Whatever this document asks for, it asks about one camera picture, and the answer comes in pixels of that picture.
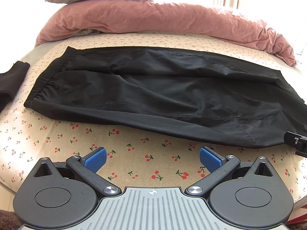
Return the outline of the black pants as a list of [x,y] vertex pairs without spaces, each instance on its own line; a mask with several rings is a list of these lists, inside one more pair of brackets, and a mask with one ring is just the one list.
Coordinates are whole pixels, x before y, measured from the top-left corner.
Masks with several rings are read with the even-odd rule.
[[56,120],[252,149],[306,134],[306,104],[280,71],[185,49],[69,47],[24,106]]

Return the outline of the pink duvet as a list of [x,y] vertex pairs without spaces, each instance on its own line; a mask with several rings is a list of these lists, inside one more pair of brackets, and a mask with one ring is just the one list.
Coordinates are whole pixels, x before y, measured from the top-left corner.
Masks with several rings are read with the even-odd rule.
[[291,45],[263,20],[225,7],[153,0],[91,0],[65,5],[47,21],[35,44],[67,39],[81,30],[207,35],[265,51],[291,67],[297,64]]

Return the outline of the black garment at bed edge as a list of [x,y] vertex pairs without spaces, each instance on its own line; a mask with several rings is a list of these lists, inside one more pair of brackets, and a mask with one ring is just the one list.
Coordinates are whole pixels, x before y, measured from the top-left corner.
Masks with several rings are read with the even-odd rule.
[[5,73],[1,73],[0,77],[0,109],[5,108],[8,103],[13,101],[21,84],[26,77],[30,64],[27,62],[17,61]]

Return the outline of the cherry print bed sheet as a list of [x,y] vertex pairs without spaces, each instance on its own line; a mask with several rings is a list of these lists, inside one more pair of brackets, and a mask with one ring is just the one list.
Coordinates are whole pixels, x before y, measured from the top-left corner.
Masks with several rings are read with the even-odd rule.
[[102,146],[107,162],[100,176],[120,187],[187,187],[208,175],[199,161],[200,142],[172,138],[125,126],[55,121],[24,107],[35,80],[67,47],[86,49],[150,46],[201,50],[239,58],[281,71],[306,98],[306,69],[289,67],[275,56],[208,36],[170,33],[92,34],[45,43],[23,57],[28,74],[12,103],[1,112],[1,184],[17,191],[41,157],[65,161]]

